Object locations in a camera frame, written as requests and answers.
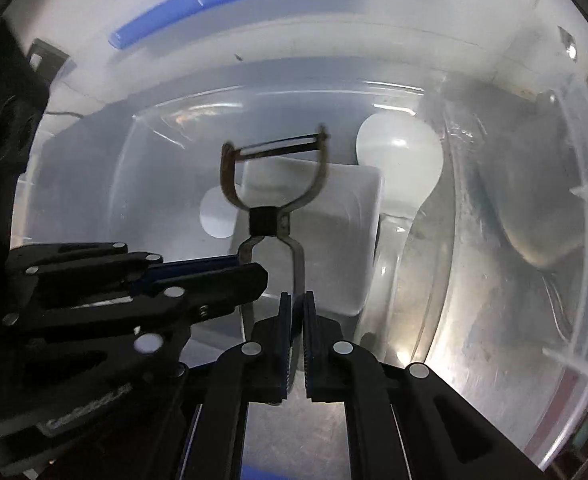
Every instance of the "metal screw head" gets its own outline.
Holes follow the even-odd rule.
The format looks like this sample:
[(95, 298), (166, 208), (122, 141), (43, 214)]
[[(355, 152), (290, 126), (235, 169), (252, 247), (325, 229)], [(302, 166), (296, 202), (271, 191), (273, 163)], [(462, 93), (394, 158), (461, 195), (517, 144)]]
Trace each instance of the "metal screw head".
[(334, 346), (332, 346), (332, 348), (337, 354), (340, 355), (351, 354), (352, 350), (354, 350), (354, 346), (352, 346), (352, 343), (350, 343), (349, 341), (337, 341), (336, 343), (334, 343)]
[(245, 355), (258, 355), (263, 350), (263, 347), (254, 341), (248, 341), (241, 346), (241, 352)]
[(417, 379), (424, 379), (430, 374), (430, 369), (423, 363), (412, 363), (408, 368), (410, 375)]
[(163, 337), (155, 333), (143, 334), (134, 341), (134, 349), (139, 354), (153, 354), (161, 346), (163, 346)]
[(163, 295), (168, 298), (180, 298), (183, 294), (185, 294), (185, 289), (182, 286), (168, 286), (163, 291)]
[(12, 326), (17, 321), (18, 321), (18, 314), (15, 312), (10, 312), (9, 314), (5, 314), (5, 316), (3, 317), (3, 324), (5, 326)]
[(31, 351), (40, 350), (45, 348), (46, 344), (45, 339), (42, 337), (33, 337), (26, 343), (25, 348)]

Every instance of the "transparent plastic wall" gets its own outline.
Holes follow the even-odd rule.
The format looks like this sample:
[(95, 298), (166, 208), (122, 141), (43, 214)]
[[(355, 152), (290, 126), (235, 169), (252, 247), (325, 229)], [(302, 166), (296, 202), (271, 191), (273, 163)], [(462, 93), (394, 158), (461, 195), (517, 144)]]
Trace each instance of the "transparent plastic wall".
[[(18, 20), (28, 1), (17, 0), (10, 20), (12, 13)], [(133, 116), (186, 96), (204, 96), (207, 103), (209, 92), (222, 89), (291, 91), (296, 85), (338, 94), (345, 84), (372, 99), (389, 99), (406, 87), (453, 101), (486, 85), (534, 103), (551, 91), (576, 159), (579, 181), (571, 194), (582, 200), (583, 231), (571, 334), (540, 345), (561, 373), (548, 384), (552, 394), (532, 436), (519, 442), (540, 466), (550, 462), (588, 402), (588, 23), (570, 0), (91, 0), (85, 11), (78, 0), (58, 1), (58, 10), (48, 12), (60, 16), (46, 12), (30, 25), (31, 33), (54, 38), (71, 58), (52, 86), (48, 111), (54, 113), (40, 124), (18, 184), (14, 244), (43, 241), (34, 237), (39, 225), (53, 237), (84, 236), (66, 231), (47, 202), (34, 199), (49, 194), (69, 200), (70, 208), (74, 200), (81, 204), (74, 193), (83, 185), (80, 176), (56, 185), (48, 180), (48, 146), (72, 126), (84, 134), (60, 163), (82, 166), (92, 178), (104, 175), (109, 187), (114, 167), (107, 154), (121, 149), (116, 131), (125, 136)], [(43, 33), (53, 22), (65, 33)], [(315, 61), (306, 65), (308, 59)], [(300, 60), (294, 65), (304, 68), (282, 70), (280, 60)], [(486, 104), (507, 110), (506, 102)], [(81, 205), (79, 214), (105, 222), (100, 201)]]

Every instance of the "black metal bracket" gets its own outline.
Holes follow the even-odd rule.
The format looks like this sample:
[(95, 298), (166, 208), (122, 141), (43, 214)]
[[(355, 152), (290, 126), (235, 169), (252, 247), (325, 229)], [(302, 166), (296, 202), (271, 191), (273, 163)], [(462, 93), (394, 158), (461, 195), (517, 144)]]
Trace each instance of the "black metal bracket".
[(540, 479), (542, 472), (425, 364), (379, 363), (304, 298), (306, 387), (344, 402), (352, 478)]
[(68, 54), (39, 38), (32, 42), (27, 51), (30, 65), (47, 86), (52, 84), (56, 74), (68, 58)]
[(185, 389), (183, 413), (202, 407), (178, 478), (240, 478), (248, 403), (277, 404), (287, 397), (291, 303), (283, 293), (278, 315), (257, 322), (250, 341), (192, 370), (196, 380)]
[(150, 384), (177, 373), (191, 325), (267, 286), (259, 264), (235, 256), (163, 264), (127, 251), (116, 242), (10, 252), (0, 301), (4, 474), (56, 458), (116, 406), (158, 397)]

